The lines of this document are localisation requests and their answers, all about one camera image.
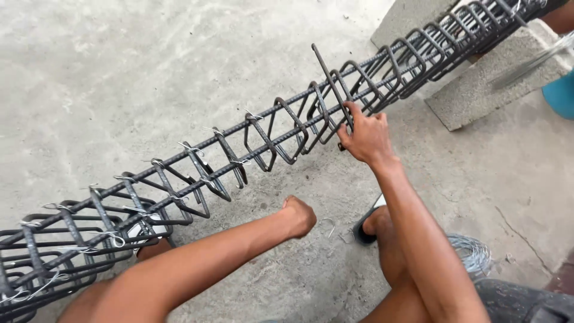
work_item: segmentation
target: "person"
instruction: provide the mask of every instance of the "person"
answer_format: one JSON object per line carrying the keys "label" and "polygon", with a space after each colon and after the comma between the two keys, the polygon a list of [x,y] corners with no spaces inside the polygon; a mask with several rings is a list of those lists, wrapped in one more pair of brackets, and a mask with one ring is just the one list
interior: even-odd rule
{"label": "person", "polygon": [[[366,117],[357,104],[344,106],[355,128],[348,135],[342,126],[340,141],[369,165],[387,202],[359,222],[363,235],[376,239],[381,269],[391,286],[361,322],[489,322],[458,255],[393,153],[385,114]],[[163,322],[173,309],[254,257],[305,237],[316,222],[311,207],[289,196],[274,214],[182,247],[171,249],[161,239],[142,248],[137,254],[142,261],[114,280],[90,286],[59,322]]]}

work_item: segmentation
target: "rebar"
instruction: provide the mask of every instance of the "rebar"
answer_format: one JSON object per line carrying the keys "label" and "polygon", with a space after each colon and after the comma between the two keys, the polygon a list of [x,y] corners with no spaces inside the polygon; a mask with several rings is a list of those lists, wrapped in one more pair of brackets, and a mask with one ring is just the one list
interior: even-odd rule
{"label": "rebar", "polygon": [[[138,174],[123,172],[115,176],[119,182],[110,188],[100,189],[91,184],[87,199],[50,205],[57,213],[25,216],[20,228],[0,232],[0,237],[4,237],[0,241],[0,321],[31,320],[38,308],[94,283],[98,273],[130,258],[134,249],[156,244],[158,240],[154,238],[165,238],[174,246],[170,239],[173,225],[190,225],[194,216],[211,216],[202,187],[231,201],[221,176],[232,171],[236,187],[242,189],[247,185],[244,166],[252,160],[263,172],[272,170],[277,155],[288,164],[295,163],[299,155],[310,153],[318,142],[326,144],[341,124],[352,129],[352,116],[343,107],[344,100],[359,101],[362,111],[369,116],[379,113],[412,95],[428,81],[440,79],[471,55],[488,51],[525,26],[525,21],[535,17],[545,5],[545,0],[513,1],[471,2],[437,22],[412,30],[391,46],[383,46],[362,63],[345,62],[340,70],[329,71],[313,44],[325,81],[319,84],[313,81],[307,90],[289,99],[278,97],[271,108],[259,114],[247,112],[241,123],[229,129],[208,129],[213,136],[201,143],[191,145],[183,141],[180,143],[183,151],[165,160],[150,159],[151,167]],[[349,88],[346,80],[353,82],[353,86]],[[325,99],[331,91],[336,104],[328,108]],[[292,106],[298,102],[301,103],[295,112]],[[283,111],[293,121],[293,128],[273,137],[274,120]],[[340,115],[339,122],[333,120],[336,115]],[[262,127],[263,118],[269,120],[267,131]],[[250,128],[263,140],[262,146],[249,145]],[[227,138],[241,130],[248,153],[238,156]],[[282,143],[292,137],[297,148],[290,153]],[[209,156],[203,152],[211,146],[219,146],[227,156],[227,165],[218,170],[211,168],[206,162]],[[271,155],[268,161],[262,156],[266,152]],[[173,168],[187,158],[199,174],[197,179]],[[160,183],[149,179],[154,174]],[[174,180],[186,187],[176,190]],[[136,187],[163,191],[167,197],[156,202],[138,195]],[[201,205],[200,209],[186,204],[184,199],[189,194],[193,194],[192,201]],[[120,204],[129,201],[131,205],[113,206],[112,201]],[[172,219],[168,215],[165,207],[171,204],[181,211],[181,217]],[[91,209],[95,209],[91,212],[96,215],[79,214],[89,214]],[[139,228],[138,235],[131,234],[134,228]],[[69,240],[54,241],[65,233],[70,235]]]}

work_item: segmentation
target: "steel reinforcement bar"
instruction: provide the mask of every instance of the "steel reinforcement bar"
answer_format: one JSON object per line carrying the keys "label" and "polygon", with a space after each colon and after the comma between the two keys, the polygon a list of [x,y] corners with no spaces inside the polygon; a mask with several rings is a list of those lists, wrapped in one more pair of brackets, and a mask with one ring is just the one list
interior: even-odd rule
{"label": "steel reinforcement bar", "polygon": [[[44,206],[56,210],[55,214],[30,214],[22,219],[20,228],[0,231],[0,321],[29,321],[39,307],[90,285],[98,273],[130,258],[134,249],[156,244],[157,239],[153,238],[164,237],[174,245],[169,238],[173,225],[189,225],[194,216],[210,217],[201,192],[203,186],[231,201],[219,179],[224,174],[232,171],[237,188],[242,189],[247,184],[244,165],[251,161],[264,172],[272,170],[277,155],[288,164],[295,163],[299,155],[308,154],[317,143],[326,144],[340,124],[346,123],[352,130],[352,117],[343,101],[359,101],[367,115],[378,113],[428,81],[440,79],[469,56],[488,51],[525,26],[525,21],[545,6],[544,0],[513,1],[471,2],[437,22],[414,29],[362,63],[345,62],[340,70],[329,70],[313,44],[325,81],[311,82],[307,90],[292,98],[276,98],[273,107],[259,114],[248,112],[240,124],[229,129],[209,129],[214,135],[202,143],[191,145],[183,141],[179,143],[183,151],[165,160],[150,160],[151,167],[139,174],[124,172],[115,176],[119,183],[108,189],[92,184],[88,188],[90,197],[83,201]],[[346,80],[353,86],[349,88]],[[331,92],[336,104],[328,108],[325,99]],[[298,102],[295,111],[291,106]],[[293,128],[273,138],[278,113],[287,113]],[[339,122],[333,120],[337,115]],[[267,131],[262,127],[264,118],[268,118]],[[249,146],[250,128],[264,142],[262,146]],[[226,138],[241,130],[248,153],[237,156]],[[288,152],[281,144],[292,137],[296,148]],[[202,159],[203,150],[212,145],[218,145],[227,155],[227,165],[218,170]],[[270,152],[268,161],[263,159],[264,152]],[[187,158],[199,174],[197,179],[172,167]],[[154,174],[159,183],[149,179]],[[174,180],[186,187],[175,190]],[[168,197],[159,202],[144,198],[135,189],[144,186]],[[193,194],[201,209],[186,205],[189,194]],[[180,210],[181,217],[170,217],[165,210],[170,204]]]}

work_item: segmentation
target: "blue bucket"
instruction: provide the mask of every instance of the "blue bucket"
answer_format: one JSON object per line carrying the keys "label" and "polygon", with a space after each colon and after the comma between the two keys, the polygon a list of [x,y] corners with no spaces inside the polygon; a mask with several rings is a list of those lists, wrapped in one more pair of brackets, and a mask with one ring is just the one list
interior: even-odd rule
{"label": "blue bucket", "polygon": [[546,102],[558,115],[574,120],[574,70],[542,87]]}

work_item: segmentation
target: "gray concrete block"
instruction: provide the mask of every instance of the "gray concrete block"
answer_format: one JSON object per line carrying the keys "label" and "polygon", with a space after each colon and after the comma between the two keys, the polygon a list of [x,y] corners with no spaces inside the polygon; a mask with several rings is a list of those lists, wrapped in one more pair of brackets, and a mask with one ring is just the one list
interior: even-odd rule
{"label": "gray concrete block", "polygon": [[493,90],[491,82],[498,75],[511,66],[534,58],[558,40],[558,36],[540,20],[530,22],[529,26],[516,31],[464,74],[426,99],[448,130],[459,129],[482,118],[572,70],[571,62],[555,56],[514,84]]}
{"label": "gray concrete block", "polygon": [[371,36],[371,41],[377,48],[390,45],[414,28],[422,27],[449,12],[456,3],[457,0],[396,0]]}

